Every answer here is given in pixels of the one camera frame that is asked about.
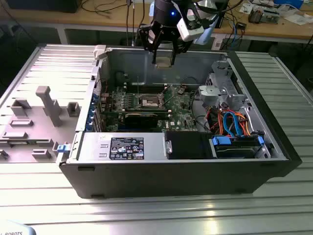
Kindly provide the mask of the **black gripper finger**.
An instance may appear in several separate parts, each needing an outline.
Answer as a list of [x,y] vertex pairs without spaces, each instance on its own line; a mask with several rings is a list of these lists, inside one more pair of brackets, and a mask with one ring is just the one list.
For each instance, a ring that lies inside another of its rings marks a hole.
[[173,45],[171,65],[174,65],[176,55],[181,54],[181,53],[186,53],[187,50],[192,45],[193,40],[185,42],[182,39],[179,39],[179,36],[177,33],[172,32],[171,33],[171,41],[172,41],[172,45]]
[[162,39],[161,24],[152,23],[149,26],[140,27],[139,35],[145,50],[153,53],[152,64],[156,63],[157,49]]

